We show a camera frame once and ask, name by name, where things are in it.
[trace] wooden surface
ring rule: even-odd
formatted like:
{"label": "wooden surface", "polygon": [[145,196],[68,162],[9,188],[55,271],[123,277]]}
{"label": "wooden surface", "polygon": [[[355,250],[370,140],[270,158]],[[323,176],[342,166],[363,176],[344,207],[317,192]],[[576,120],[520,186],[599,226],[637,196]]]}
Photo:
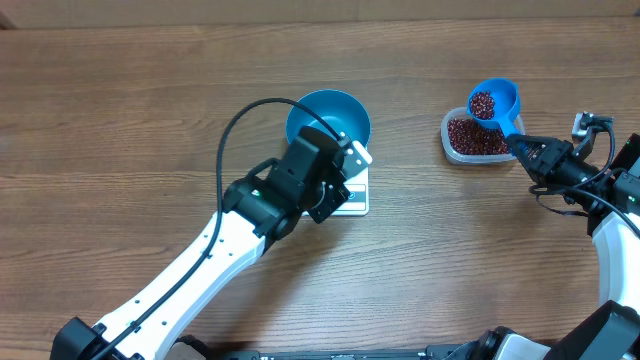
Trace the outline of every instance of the wooden surface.
{"label": "wooden surface", "polygon": [[[639,33],[636,18],[0,33],[0,358],[47,359],[72,316],[137,293],[214,211],[236,111],[320,88],[371,114],[371,212],[305,219],[187,332],[263,351],[421,348],[497,325],[562,337],[598,306],[586,222],[538,207],[516,163],[448,164],[440,123],[505,76],[528,133],[569,138],[590,110],[616,116],[621,143],[640,130]],[[281,155],[287,112],[240,121],[225,184]]]}
{"label": "wooden surface", "polygon": [[8,28],[632,16],[640,0],[0,0]]}

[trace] white arm segment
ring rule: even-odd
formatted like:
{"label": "white arm segment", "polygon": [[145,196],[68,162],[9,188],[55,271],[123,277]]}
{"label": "white arm segment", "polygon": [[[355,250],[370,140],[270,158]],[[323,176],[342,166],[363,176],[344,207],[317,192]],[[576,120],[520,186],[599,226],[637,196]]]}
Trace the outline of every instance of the white arm segment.
{"label": "white arm segment", "polygon": [[[640,217],[627,214],[640,227]],[[593,232],[600,264],[599,304],[613,300],[640,312],[640,239],[615,213]]]}
{"label": "white arm segment", "polygon": [[[137,332],[131,333],[116,349],[125,357],[139,353],[145,360],[165,357],[191,320],[220,289],[240,271],[262,256],[265,238],[253,234],[254,226],[235,212],[223,214],[220,235],[206,259],[193,275],[160,306]],[[164,295],[191,268],[207,247],[216,224],[216,214],[196,240],[138,295],[99,323],[107,327],[102,337],[112,341],[156,300]]]}

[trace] plastic container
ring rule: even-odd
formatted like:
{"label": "plastic container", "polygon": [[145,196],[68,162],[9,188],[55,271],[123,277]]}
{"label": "plastic container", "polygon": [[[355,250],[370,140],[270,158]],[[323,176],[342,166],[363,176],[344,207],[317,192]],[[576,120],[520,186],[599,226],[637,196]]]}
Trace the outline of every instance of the plastic container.
{"label": "plastic container", "polygon": [[[440,135],[442,136],[442,146],[444,147],[444,154],[450,163],[456,165],[482,165],[482,164],[495,164],[505,161],[515,160],[516,157],[511,154],[503,155],[463,155],[453,150],[451,141],[449,140],[449,130],[447,124],[451,119],[472,119],[471,115],[467,114],[466,107],[455,108],[444,117],[442,120],[442,126],[440,127]],[[518,115],[513,122],[518,131],[522,135],[524,132],[524,123],[522,118]]]}

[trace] blue cup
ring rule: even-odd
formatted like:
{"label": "blue cup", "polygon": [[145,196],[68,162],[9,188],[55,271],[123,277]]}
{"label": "blue cup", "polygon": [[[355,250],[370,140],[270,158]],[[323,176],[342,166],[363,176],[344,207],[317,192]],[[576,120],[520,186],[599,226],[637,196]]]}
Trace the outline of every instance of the blue cup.
{"label": "blue cup", "polygon": [[[471,98],[478,92],[488,91],[495,101],[493,107],[494,115],[489,120],[478,119],[471,112]],[[518,85],[510,80],[503,78],[489,79],[476,86],[469,95],[467,100],[467,114],[486,129],[500,129],[505,139],[512,134],[520,134],[518,129],[513,125],[513,121],[520,114],[520,95],[518,94]]]}
{"label": "blue cup", "polygon": [[[346,134],[367,147],[371,138],[371,119],[360,101],[350,94],[333,89],[314,91],[303,96],[299,103],[306,105],[325,120],[338,134]],[[293,107],[287,117],[285,133],[291,144],[303,126],[311,126],[331,135],[316,119]]]}

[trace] blue bowl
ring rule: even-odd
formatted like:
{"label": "blue bowl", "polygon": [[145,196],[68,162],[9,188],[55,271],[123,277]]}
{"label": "blue bowl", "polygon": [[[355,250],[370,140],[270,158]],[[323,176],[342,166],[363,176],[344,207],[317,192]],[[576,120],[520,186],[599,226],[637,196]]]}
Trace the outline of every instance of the blue bowl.
{"label": "blue bowl", "polygon": [[[491,97],[495,100],[493,107],[494,115],[492,119],[478,119],[471,113],[471,98],[477,92],[489,91]],[[520,114],[520,95],[518,94],[518,85],[510,80],[503,78],[489,79],[476,86],[469,95],[467,100],[467,114],[486,129],[500,129],[504,137],[511,134],[519,134],[520,132],[513,125],[513,121]]]}
{"label": "blue bowl", "polygon": [[[338,134],[345,133],[351,140],[358,140],[365,147],[369,143],[371,119],[360,101],[350,94],[340,90],[318,90],[303,96],[298,102],[318,114]],[[303,126],[311,126],[329,134],[316,119],[293,107],[285,125],[288,143],[293,141]]]}

